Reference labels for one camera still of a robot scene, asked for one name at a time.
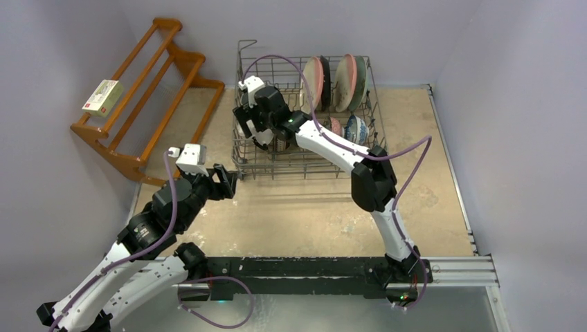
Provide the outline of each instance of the white box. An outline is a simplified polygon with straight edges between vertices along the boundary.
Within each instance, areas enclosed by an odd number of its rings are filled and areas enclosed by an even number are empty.
[[[103,80],[84,104],[82,110],[93,116],[105,118],[123,91],[123,85],[119,81]]]

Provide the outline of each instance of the gray wall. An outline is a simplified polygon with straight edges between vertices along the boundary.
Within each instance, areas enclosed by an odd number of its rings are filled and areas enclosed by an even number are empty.
[[[126,222],[135,184],[69,130],[136,43],[115,0],[4,1],[0,11],[0,322],[46,331]]]
[[[514,331],[585,331],[587,3],[484,1],[435,92]]]
[[[208,59],[201,72],[234,84],[239,39],[252,56],[372,57],[380,84],[434,82],[481,0],[120,0],[137,37],[156,16],[183,22],[178,44]]]

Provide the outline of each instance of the wire basket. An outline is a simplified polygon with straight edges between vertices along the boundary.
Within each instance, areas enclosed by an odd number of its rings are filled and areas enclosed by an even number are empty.
[[[249,48],[256,43],[257,40],[254,39],[240,40],[238,42],[237,72],[235,78],[236,107],[241,105],[242,96],[242,92],[238,89],[238,82],[242,79],[243,73],[249,65],[259,56],[263,56],[263,54],[254,54],[254,48]],[[330,77],[334,78],[336,67],[343,59],[343,56],[324,55],[324,57],[330,65]],[[324,123],[324,121],[332,116],[341,123],[342,127],[347,124],[348,118],[351,115],[363,118],[369,127],[369,136],[363,145],[366,147],[379,145],[387,150],[388,147],[385,131],[383,130],[383,122],[381,120],[377,89],[373,80],[371,61],[367,56],[363,56],[363,58],[367,64],[368,90],[361,105],[353,112],[335,112],[330,109],[322,111],[317,109],[316,117],[320,123]],[[310,59],[310,56],[289,57],[289,59],[297,63],[300,68],[303,68],[305,63]],[[299,100],[301,76],[290,63],[278,58],[262,59],[251,67],[247,75],[255,75],[267,84],[278,88],[292,111],[301,108],[302,104]],[[289,146],[289,143],[280,141],[277,138],[274,138],[273,142],[269,144],[269,150],[264,151],[257,148],[251,139],[247,139],[242,136],[242,133],[239,133],[237,123],[236,119],[233,118],[233,150],[231,157],[240,176],[252,175],[253,178],[257,178],[257,176],[269,175],[275,178],[280,174],[303,174],[304,178],[306,178],[308,174],[312,173],[333,173],[338,178],[341,169],[310,150],[293,145]]]

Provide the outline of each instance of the wooden plate rack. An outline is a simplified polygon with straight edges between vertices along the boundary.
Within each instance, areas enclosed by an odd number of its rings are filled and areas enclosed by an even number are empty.
[[[200,136],[204,132],[208,121],[210,120],[210,116],[212,112],[215,110],[216,105],[224,91],[224,83],[215,80],[209,80],[203,78],[202,76],[198,75],[198,69],[200,66],[206,61],[206,57],[197,52],[187,52],[179,48],[174,42],[174,36],[181,30],[182,25],[181,22],[177,19],[165,19],[165,18],[156,18],[153,20],[153,25],[151,28],[145,33],[143,38],[138,42],[132,52],[128,55],[126,60],[123,64],[118,68],[118,70],[112,75],[111,80],[119,80],[120,76],[126,71],[129,65],[133,62],[135,57],[147,43],[147,41],[151,38],[151,36],[155,32],[159,32],[163,38],[163,42],[156,50],[155,54],[151,57],[151,60],[147,63],[141,74],[136,78],[134,83],[130,86],[126,94],[121,98],[118,106],[111,111],[109,117],[106,120],[106,123],[102,127],[92,127],[87,125],[87,121],[90,118],[88,113],[85,113],[79,121],[71,125],[71,130],[75,132],[83,141],[85,141],[90,147],[96,150],[104,159],[106,159],[112,166],[114,166],[120,173],[122,173],[127,178],[133,181],[142,181],[144,183],[150,185],[163,185],[164,180],[160,178],[154,178],[144,174],[141,169],[143,169],[146,164],[155,144],[161,137],[165,126],[169,123],[175,109],[179,105],[181,98],[183,95],[186,94],[186,91],[190,87],[204,87],[204,88],[212,88],[216,89],[216,93],[212,98],[212,101],[208,105],[204,116],[196,128],[196,131],[192,137],[191,143],[196,143],[200,139]],[[151,81],[150,85],[147,87],[144,94],[138,100],[132,111],[130,112],[129,116],[127,117],[126,121],[120,127],[112,141],[105,146],[100,142],[100,140],[105,140],[110,137],[112,127],[117,119],[120,117],[121,113],[125,109],[125,107],[129,104],[129,101],[133,97],[133,95],[137,92],[138,88],[141,86],[145,78],[149,75],[151,70],[153,69],[155,63],[159,60],[161,55],[167,51],[168,58],[165,63],[162,65],[161,69],[155,75],[154,79]],[[141,112],[141,109],[145,106],[147,100],[155,91],[155,88],[161,81],[161,78],[165,75],[167,70],[171,67],[172,64],[175,64],[180,74],[183,76],[185,82],[179,88],[179,91],[175,95],[175,98],[171,102],[171,105],[165,112],[161,123],[156,128],[153,136],[149,140],[146,148],[144,149],[143,153],[140,156],[129,156],[126,154],[120,154],[116,152],[116,148],[120,144],[121,140],[124,138],[125,134],[128,132],[129,128],[131,127],[133,121],[136,119],[138,114]]]

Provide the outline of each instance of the bowl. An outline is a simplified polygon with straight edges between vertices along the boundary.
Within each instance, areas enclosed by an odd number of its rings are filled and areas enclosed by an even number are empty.
[[[358,116],[350,116],[345,126],[345,139],[354,144],[363,145],[369,137],[369,127],[365,120]]]

